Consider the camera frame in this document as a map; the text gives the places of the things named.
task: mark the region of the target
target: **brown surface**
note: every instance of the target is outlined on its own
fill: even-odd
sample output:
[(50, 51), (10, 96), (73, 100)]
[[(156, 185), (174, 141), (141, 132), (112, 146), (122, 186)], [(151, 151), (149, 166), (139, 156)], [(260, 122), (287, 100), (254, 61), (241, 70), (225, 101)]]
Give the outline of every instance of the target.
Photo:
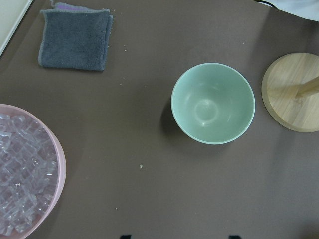
[[(38, 65), (43, 0), (0, 58), (0, 102), (41, 119), (67, 159), (62, 197), (30, 239), (318, 238), (319, 133), (282, 127), (261, 97), (276, 59), (319, 55), (318, 22), (250, 0), (65, 2), (114, 14), (103, 73)], [(229, 144), (196, 142), (171, 115), (176, 80), (204, 62), (238, 70), (256, 97)]]

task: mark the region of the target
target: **ceramic bowl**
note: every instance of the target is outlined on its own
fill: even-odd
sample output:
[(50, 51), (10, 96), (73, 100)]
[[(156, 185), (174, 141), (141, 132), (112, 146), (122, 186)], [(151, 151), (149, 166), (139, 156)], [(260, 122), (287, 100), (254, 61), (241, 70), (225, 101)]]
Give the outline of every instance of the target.
[(206, 144), (223, 144), (247, 130), (254, 116), (255, 98), (239, 72), (223, 64), (205, 63), (178, 79), (171, 109), (189, 137)]

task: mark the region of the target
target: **towel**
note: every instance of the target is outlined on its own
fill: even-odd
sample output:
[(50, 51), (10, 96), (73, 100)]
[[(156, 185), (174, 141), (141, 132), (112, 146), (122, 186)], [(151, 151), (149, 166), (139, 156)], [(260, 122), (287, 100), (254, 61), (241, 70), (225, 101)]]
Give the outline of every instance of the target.
[(41, 10), (45, 27), (38, 61), (40, 66), (103, 71), (113, 24), (109, 9), (93, 10), (57, 3)]

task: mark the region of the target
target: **pink plastic bowl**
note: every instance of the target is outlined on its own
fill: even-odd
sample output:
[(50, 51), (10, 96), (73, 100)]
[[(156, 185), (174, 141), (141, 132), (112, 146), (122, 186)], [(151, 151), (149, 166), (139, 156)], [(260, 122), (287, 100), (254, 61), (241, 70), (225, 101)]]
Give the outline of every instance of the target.
[(13, 231), (10, 236), (0, 236), (0, 239), (24, 239), (28, 235), (30, 235), (43, 221), (44, 219), (49, 215), (49, 213), (52, 211), (54, 208), (55, 204), (57, 203), (59, 197), (61, 196), (64, 182), (65, 182), (65, 177), (66, 177), (66, 161), (65, 161), (65, 155), (62, 149), (62, 146), (56, 136), (53, 134), (53, 132), (44, 124), (42, 123), (37, 117), (29, 113), (28, 111), (25, 111), (21, 108), (15, 107), (15, 106), (10, 106), (10, 105), (3, 105), (0, 104), (0, 113), (1, 114), (6, 114), (9, 116), (15, 116), (15, 115), (24, 115), (24, 116), (29, 116), (38, 121), (43, 128), (46, 130), (48, 135), (50, 136), (52, 143), (54, 145), (55, 151), (56, 151), (56, 156), (57, 156), (57, 162), (58, 162), (58, 178), (57, 178), (57, 183), (56, 183), (56, 188), (55, 192), (53, 195), (53, 199), (51, 201), (51, 204), (45, 214), (41, 217), (38, 216), (34, 222), (33, 226), (29, 229), (26, 230), (23, 233), (18, 233), (17, 231)]

